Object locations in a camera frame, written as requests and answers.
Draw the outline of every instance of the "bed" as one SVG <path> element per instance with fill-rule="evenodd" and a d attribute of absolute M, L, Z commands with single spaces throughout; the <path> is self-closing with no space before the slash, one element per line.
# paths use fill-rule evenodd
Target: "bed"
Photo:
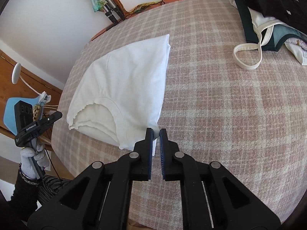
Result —
<path fill-rule="evenodd" d="M 159 126 L 197 161 L 221 162 L 281 221 L 302 198 L 307 178 L 307 69 L 283 46 L 263 53 L 254 71 L 232 59 L 245 42 L 228 0 L 181 0 L 126 20 L 89 42 L 60 99 L 52 146 L 77 176 L 92 162 L 127 150 L 69 130 L 66 115 L 87 67 L 129 43 L 169 34 L 171 51 Z M 246 61 L 256 53 L 242 53 Z M 134 182 L 129 217 L 154 229 L 182 229 L 179 182 L 163 182 L 159 152 L 152 179 Z"/>

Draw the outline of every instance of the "white t-shirt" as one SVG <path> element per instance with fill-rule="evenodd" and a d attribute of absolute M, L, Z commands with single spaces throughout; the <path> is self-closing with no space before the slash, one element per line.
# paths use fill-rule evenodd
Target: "white t-shirt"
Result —
<path fill-rule="evenodd" d="M 128 150 L 148 127 L 158 137 L 168 39 L 169 34 L 134 42 L 94 61 L 70 103 L 69 129 Z"/>

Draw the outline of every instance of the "leopard print fabric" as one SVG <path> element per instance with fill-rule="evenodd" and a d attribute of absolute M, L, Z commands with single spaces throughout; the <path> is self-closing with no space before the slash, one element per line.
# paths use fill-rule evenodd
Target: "leopard print fabric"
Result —
<path fill-rule="evenodd" d="M 42 107 L 39 104 L 36 104 L 33 107 L 33 121 L 39 120 L 39 117 L 41 115 Z"/>

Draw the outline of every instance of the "metal screw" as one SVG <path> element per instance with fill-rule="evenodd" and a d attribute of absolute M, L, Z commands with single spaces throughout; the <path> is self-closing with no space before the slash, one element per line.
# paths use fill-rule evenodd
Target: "metal screw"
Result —
<path fill-rule="evenodd" d="M 139 157 L 139 154 L 138 154 L 137 152 L 131 152 L 131 153 L 129 154 L 129 156 L 130 156 L 131 158 L 138 158 L 138 157 Z"/>
<path fill-rule="evenodd" d="M 211 163 L 211 166 L 215 169 L 218 169 L 221 166 L 221 164 L 219 162 L 214 161 Z"/>
<path fill-rule="evenodd" d="M 101 166 L 102 166 L 102 163 L 101 163 L 101 162 L 94 162 L 94 163 L 92 164 L 92 167 L 93 167 L 94 169 L 99 169 L 99 168 L 101 168 Z"/>
<path fill-rule="evenodd" d="M 175 157 L 183 158 L 184 156 L 185 156 L 185 154 L 182 153 L 182 152 L 180 152 L 180 151 L 177 151 L 177 152 L 175 153 Z"/>

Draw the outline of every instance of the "blue chair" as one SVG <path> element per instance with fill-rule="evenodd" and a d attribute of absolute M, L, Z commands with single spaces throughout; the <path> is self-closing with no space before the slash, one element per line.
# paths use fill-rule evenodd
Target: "blue chair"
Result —
<path fill-rule="evenodd" d="M 15 111 L 14 106 L 19 101 L 24 101 L 26 103 L 31 104 L 33 107 L 34 105 L 38 104 L 39 96 L 37 98 L 9 98 L 7 100 L 7 104 L 5 106 L 3 122 L 5 126 L 14 134 L 17 135 L 17 128 L 15 122 Z M 40 119 L 43 117 L 43 110 L 41 110 Z"/>

